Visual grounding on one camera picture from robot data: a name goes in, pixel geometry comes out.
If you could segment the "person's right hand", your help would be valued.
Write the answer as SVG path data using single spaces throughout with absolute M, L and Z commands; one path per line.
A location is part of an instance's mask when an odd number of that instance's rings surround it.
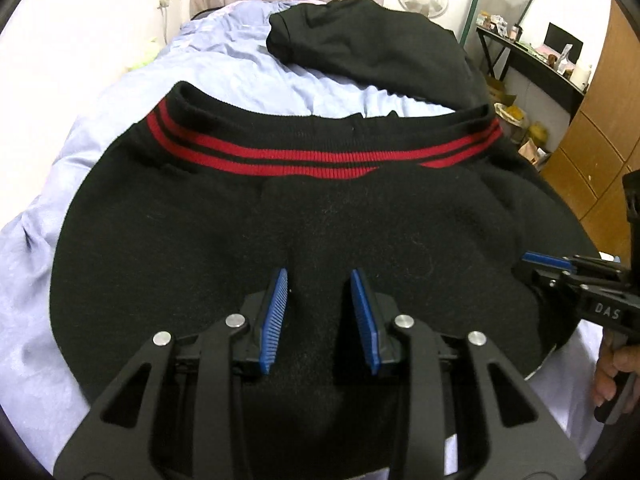
M 597 406 L 611 401 L 616 393 L 615 377 L 620 373 L 640 373 L 640 352 L 638 346 L 612 347 L 614 333 L 603 330 L 599 357 L 594 371 L 591 397 Z

